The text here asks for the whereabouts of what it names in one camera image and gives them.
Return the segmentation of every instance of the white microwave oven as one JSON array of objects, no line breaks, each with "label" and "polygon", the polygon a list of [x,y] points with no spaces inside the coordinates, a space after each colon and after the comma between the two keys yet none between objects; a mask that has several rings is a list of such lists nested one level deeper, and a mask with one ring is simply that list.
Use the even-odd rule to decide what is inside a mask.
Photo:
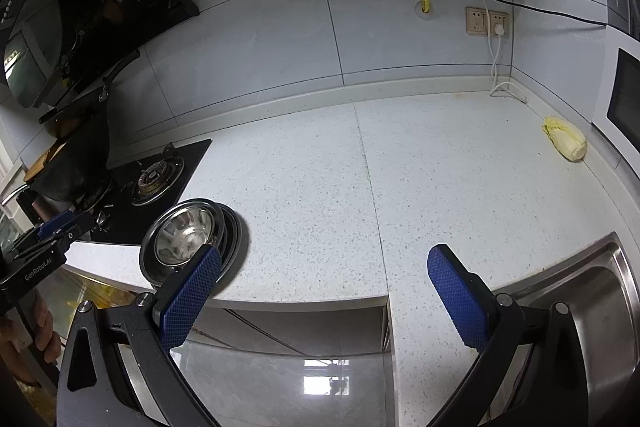
[{"label": "white microwave oven", "polygon": [[602,83],[592,123],[640,176],[640,42],[606,28]]}]

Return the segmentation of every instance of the stove knob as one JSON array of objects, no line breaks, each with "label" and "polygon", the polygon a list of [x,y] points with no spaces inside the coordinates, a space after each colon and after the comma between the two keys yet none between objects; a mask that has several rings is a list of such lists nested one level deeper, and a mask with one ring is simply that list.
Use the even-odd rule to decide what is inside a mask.
[{"label": "stove knob", "polygon": [[108,219],[109,214],[107,214],[104,210],[101,210],[98,213],[98,217],[96,217],[95,222],[98,225],[98,230],[100,230],[100,232],[107,232],[109,230],[109,225],[107,225]]}]

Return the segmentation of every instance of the floor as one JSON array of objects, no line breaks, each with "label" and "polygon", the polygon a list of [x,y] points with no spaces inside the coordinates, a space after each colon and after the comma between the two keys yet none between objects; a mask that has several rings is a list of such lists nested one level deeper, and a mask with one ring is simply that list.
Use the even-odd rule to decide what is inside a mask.
[{"label": "floor", "polygon": [[[145,413],[164,421],[129,347],[121,352]],[[305,360],[187,341],[172,356],[222,427],[394,424],[389,354]]]}]

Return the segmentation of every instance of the gas stove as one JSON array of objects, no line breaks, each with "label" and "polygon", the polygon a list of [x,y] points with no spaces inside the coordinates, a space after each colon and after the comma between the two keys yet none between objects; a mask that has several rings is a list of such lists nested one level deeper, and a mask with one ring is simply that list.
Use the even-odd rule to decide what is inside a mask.
[{"label": "gas stove", "polygon": [[146,231],[178,202],[211,140],[175,148],[111,169],[78,204],[96,216],[92,243],[140,246]]}]

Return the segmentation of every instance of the silver screw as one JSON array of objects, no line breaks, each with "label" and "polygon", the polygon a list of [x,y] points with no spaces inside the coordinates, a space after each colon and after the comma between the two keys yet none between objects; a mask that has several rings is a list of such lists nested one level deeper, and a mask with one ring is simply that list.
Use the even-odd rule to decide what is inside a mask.
[{"label": "silver screw", "polygon": [[91,301],[82,301],[78,306],[78,311],[80,313],[86,313],[93,307],[94,307],[94,303],[92,303]]},{"label": "silver screw", "polygon": [[556,304],[556,311],[561,315],[567,315],[569,313],[569,306],[564,304],[564,302],[558,302],[558,304]]},{"label": "silver screw", "polygon": [[136,304],[138,306],[146,306],[153,300],[154,296],[151,293],[141,293],[136,297]]},{"label": "silver screw", "polygon": [[507,295],[506,293],[498,294],[498,296],[495,299],[498,301],[498,304],[500,304],[500,306],[502,306],[503,308],[508,308],[513,304],[513,299],[511,298],[510,295]]}]

